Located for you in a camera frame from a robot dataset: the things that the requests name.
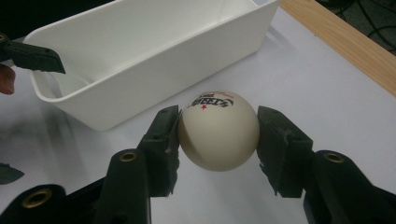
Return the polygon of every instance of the ping pong ball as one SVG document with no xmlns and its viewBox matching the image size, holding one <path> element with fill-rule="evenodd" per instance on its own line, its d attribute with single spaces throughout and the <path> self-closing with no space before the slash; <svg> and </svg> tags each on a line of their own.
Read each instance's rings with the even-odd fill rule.
<svg viewBox="0 0 396 224">
<path fill-rule="evenodd" d="M 228 171 L 243 164 L 260 136 L 254 109 L 230 91 L 198 95 L 183 109 L 177 131 L 187 157 L 210 171 Z"/>
</svg>

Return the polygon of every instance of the white table surface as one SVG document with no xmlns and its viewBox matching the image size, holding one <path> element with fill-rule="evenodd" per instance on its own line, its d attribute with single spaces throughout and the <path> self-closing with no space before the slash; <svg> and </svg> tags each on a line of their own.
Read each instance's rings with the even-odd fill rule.
<svg viewBox="0 0 396 224">
<path fill-rule="evenodd" d="M 280 110 L 314 140 L 314 150 L 347 155 L 372 183 L 396 193 L 396 100 L 281 8 L 262 48 L 120 126 L 96 132 L 41 102 L 27 71 L 16 93 L 0 95 L 0 162 L 23 172 L 0 186 L 0 211 L 20 193 L 58 184 L 71 193 L 103 177 L 117 151 L 134 148 L 156 113 L 203 91 L 234 91 L 254 108 Z M 306 223 L 302 199 L 275 196 L 254 154 L 213 173 L 179 151 L 175 194 L 151 199 L 152 223 Z"/>
</svg>

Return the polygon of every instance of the white plastic tray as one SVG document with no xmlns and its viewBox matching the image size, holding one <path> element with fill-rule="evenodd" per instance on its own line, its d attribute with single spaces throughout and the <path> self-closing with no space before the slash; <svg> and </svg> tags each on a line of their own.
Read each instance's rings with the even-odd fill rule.
<svg viewBox="0 0 396 224">
<path fill-rule="evenodd" d="M 35 92 L 110 129 L 258 50 L 278 4 L 120 0 L 55 22 L 24 42 L 58 52 L 66 75 L 32 72 Z"/>
</svg>

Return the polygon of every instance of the cable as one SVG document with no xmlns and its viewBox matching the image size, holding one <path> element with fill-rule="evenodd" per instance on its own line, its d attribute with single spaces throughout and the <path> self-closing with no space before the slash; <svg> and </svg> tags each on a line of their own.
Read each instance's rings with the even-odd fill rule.
<svg viewBox="0 0 396 224">
<path fill-rule="evenodd" d="M 396 49 L 396 46 L 392 43 L 390 43 L 382 34 L 378 31 L 378 28 L 376 28 L 375 24 L 371 20 L 370 16 L 367 14 L 366 10 L 364 9 L 363 5 L 361 4 L 361 0 L 356 1 L 358 3 L 359 8 L 361 9 L 361 12 L 363 13 L 364 17 L 366 20 L 370 23 L 370 25 L 373 27 L 373 31 L 381 38 L 382 41 L 384 41 L 385 44 L 390 46 L 392 49 Z"/>
<path fill-rule="evenodd" d="M 392 7 L 384 6 L 383 4 L 377 3 L 375 0 L 370 0 L 370 2 L 376 4 L 376 5 L 379 6 L 379 7 L 382 7 L 382 8 L 384 8 L 384 9 L 387 9 L 387 10 L 393 12 L 393 13 L 396 13 L 396 9 L 393 9 Z"/>
</svg>

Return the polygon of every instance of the black clamp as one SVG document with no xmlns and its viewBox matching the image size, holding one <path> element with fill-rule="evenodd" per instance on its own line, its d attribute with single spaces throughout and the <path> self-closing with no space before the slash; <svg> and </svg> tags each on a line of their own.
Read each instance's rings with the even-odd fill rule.
<svg viewBox="0 0 396 224">
<path fill-rule="evenodd" d="M 6 60 L 30 70 L 66 73 L 61 58 L 53 49 L 12 41 L 0 33 L 0 62 Z"/>
</svg>

